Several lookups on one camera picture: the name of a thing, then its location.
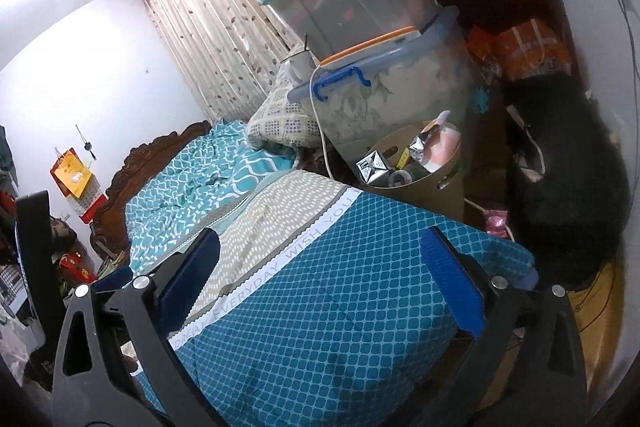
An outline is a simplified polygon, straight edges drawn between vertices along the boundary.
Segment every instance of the power cord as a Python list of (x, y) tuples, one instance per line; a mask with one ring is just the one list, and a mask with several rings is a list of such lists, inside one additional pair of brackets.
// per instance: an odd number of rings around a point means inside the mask
[(580, 333), (582, 333), (584, 330), (586, 330), (591, 325), (593, 325), (593, 323), (595, 321), (597, 321), (602, 316), (602, 314), (607, 309), (607, 306), (609, 305), (609, 301), (611, 300), (611, 295), (613, 294), (613, 287), (614, 287), (614, 285), (616, 283), (616, 258), (613, 259), (613, 263), (612, 263), (611, 269), (613, 270), (613, 274), (611, 276), (611, 286), (609, 287), (609, 294), (607, 294), (607, 300), (604, 302), (604, 306), (598, 312), (598, 314), (595, 317), (593, 317), (586, 326), (583, 326), (583, 327), (580, 328)]
[(640, 153), (640, 115), (638, 114), (638, 82), (640, 81), (640, 74), (638, 73), (638, 61), (636, 59), (636, 40), (634, 39), (634, 33), (629, 23), (629, 16), (626, 12), (625, 0), (617, 0), (618, 7), (622, 12), (622, 16), (625, 18), (626, 30), (629, 35), (629, 43), (631, 45), (631, 61), (634, 72), (634, 100), (636, 106), (636, 167), (634, 172), (634, 193), (631, 196), (631, 206), (633, 206), (634, 198), (636, 197), (636, 189), (638, 188), (638, 182), (640, 180), (640, 172), (638, 172), (639, 153)]
[[(480, 206), (477, 203), (474, 203), (471, 200), (467, 200), (465, 198), (465, 203), (468, 204), (469, 206), (474, 207), (476, 210), (480, 210), (480, 212), (482, 212), (483, 214), (486, 214), (488, 212), (488, 210), (486, 208), (482, 208), (482, 206)], [(516, 242), (516, 240), (513, 237), (513, 232), (511, 232), (511, 229), (509, 228), (509, 225), (507, 225), (506, 223), (504, 224), (504, 229), (507, 231), (507, 235), (509, 236), (509, 239), (511, 239), (514, 243)]]
[(634, 166), (634, 185), (633, 185), (633, 193), (631, 195), (631, 202), (629, 205), (629, 213), (631, 208), (634, 205), (636, 198), (636, 191), (638, 189), (638, 183), (640, 182), (640, 172), (639, 172), (639, 155), (640, 155), (640, 114), (638, 111), (638, 82), (640, 82), (640, 74), (638, 73), (638, 62), (636, 59), (636, 42), (634, 39), (634, 33), (631, 29), (631, 24), (629, 23), (629, 17), (626, 10), (625, 0), (617, 0), (618, 7), (622, 12), (622, 16), (625, 19), (626, 30), (629, 35), (629, 43), (631, 45), (631, 61), (633, 66), (633, 83), (634, 83), (634, 101), (635, 101), (635, 110), (636, 110), (636, 158), (635, 158), (635, 166)]
[(314, 80), (316, 79), (316, 75), (321, 68), (318, 66), (313, 73), (311, 73), (311, 78), (309, 79), (309, 100), (311, 101), (311, 109), (314, 112), (314, 118), (316, 118), (316, 125), (318, 126), (318, 131), (320, 132), (320, 141), (322, 142), (322, 156), (324, 156), (324, 166), (326, 167), (326, 173), (329, 174), (329, 177), (332, 180), (335, 180), (334, 174), (331, 172), (331, 167), (329, 167), (329, 156), (326, 151), (326, 141), (324, 140), (324, 132), (322, 132), (322, 126), (320, 125), (320, 119), (318, 118), (318, 112), (316, 111), (316, 101), (314, 100)]

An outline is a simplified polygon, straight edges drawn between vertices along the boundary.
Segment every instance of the mug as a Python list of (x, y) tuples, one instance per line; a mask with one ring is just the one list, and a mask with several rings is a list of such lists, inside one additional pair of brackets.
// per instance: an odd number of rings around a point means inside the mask
[(291, 76), (293, 85), (300, 86), (311, 80), (311, 75), (316, 70), (316, 63), (311, 51), (304, 50), (288, 57), (285, 60), (285, 67)]

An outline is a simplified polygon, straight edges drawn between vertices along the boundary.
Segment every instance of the checkered pillow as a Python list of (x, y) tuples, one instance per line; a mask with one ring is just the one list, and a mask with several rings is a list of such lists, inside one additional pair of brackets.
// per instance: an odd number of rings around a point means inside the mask
[(287, 147), (320, 147), (320, 132), (313, 115), (308, 115), (299, 103), (289, 103), (287, 93), (294, 85), (289, 71), (280, 67), (276, 87), (269, 93), (260, 109), (249, 120), (245, 134), (247, 143), (260, 149), (264, 142)]

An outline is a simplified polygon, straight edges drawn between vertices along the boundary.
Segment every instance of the white cable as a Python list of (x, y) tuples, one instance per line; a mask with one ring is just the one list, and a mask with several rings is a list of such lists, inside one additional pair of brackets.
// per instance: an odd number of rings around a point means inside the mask
[(527, 133), (527, 137), (529, 138), (529, 140), (531, 140), (533, 147), (535, 147), (538, 150), (538, 155), (540, 156), (540, 174), (544, 176), (546, 174), (546, 166), (545, 166), (545, 157), (542, 155), (542, 149), (540, 149), (536, 141), (533, 140), (533, 138), (529, 134), (529, 129), (525, 128), (524, 132)]
[[(476, 210), (480, 210), (480, 212), (482, 212), (483, 214), (487, 213), (487, 209), (486, 208), (482, 208), (482, 206), (480, 206), (477, 203), (474, 203), (471, 200), (467, 200), (465, 198), (465, 203), (468, 204), (469, 206), (474, 207)], [(511, 229), (509, 228), (509, 225), (507, 225), (506, 223), (504, 224), (504, 229), (507, 231), (507, 235), (509, 236), (509, 239), (511, 239), (514, 243), (516, 242), (515, 238), (513, 237), (513, 232), (511, 232)]]
[(474, 203), (474, 202), (473, 202), (473, 201), (471, 201), (471, 200), (467, 200), (467, 199), (465, 198), (465, 203), (466, 203), (466, 204), (469, 204), (470, 206), (474, 207), (474, 208), (475, 208), (475, 209), (477, 209), (477, 210), (480, 210), (480, 212), (482, 212), (483, 214), (484, 214), (484, 213), (486, 213), (486, 208), (482, 208), (482, 206), (480, 206), (480, 205), (479, 205), (479, 204), (477, 204), (477, 203)]
[(309, 100), (311, 100), (311, 109), (314, 112), (314, 117), (316, 118), (316, 124), (318, 125), (318, 131), (320, 132), (320, 140), (322, 141), (322, 155), (324, 156), (324, 166), (326, 167), (326, 172), (329, 174), (329, 177), (332, 180), (335, 180), (334, 174), (331, 172), (331, 168), (329, 167), (329, 157), (326, 152), (326, 142), (324, 141), (324, 133), (322, 132), (322, 126), (320, 125), (320, 119), (318, 118), (318, 112), (316, 111), (316, 102), (314, 100), (314, 80), (316, 79), (316, 74), (320, 71), (320, 66), (318, 66), (313, 73), (311, 73), (311, 78), (309, 79)]
[(505, 223), (504, 224), (504, 229), (507, 231), (507, 234), (509, 235), (509, 239), (511, 239), (515, 243), (516, 240), (513, 238), (513, 232), (511, 232), (511, 229), (509, 228), (509, 225), (507, 225)]

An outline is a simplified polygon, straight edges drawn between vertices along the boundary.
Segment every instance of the metal bolt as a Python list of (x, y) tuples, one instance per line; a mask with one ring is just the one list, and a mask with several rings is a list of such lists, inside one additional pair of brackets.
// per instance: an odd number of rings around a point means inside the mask
[(140, 277), (136, 277), (133, 280), (133, 288), (135, 288), (136, 290), (143, 290), (144, 288), (149, 286), (150, 282), (151, 279), (149, 279), (149, 277), (147, 277), (146, 275), (141, 275)]
[(496, 288), (497, 290), (506, 290), (509, 283), (507, 279), (505, 279), (502, 275), (496, 275), (491, 277), (491, 286)]
[(88, 284), (81, 284), (76, 288), (76, 297), (84, 297), (87, 293), (89, 293)]
[(554, 284), (553, 286), (551, 286), (551, 292), (556, 297), (564, 297), (566, 295), (566, 291), (559, 284)]

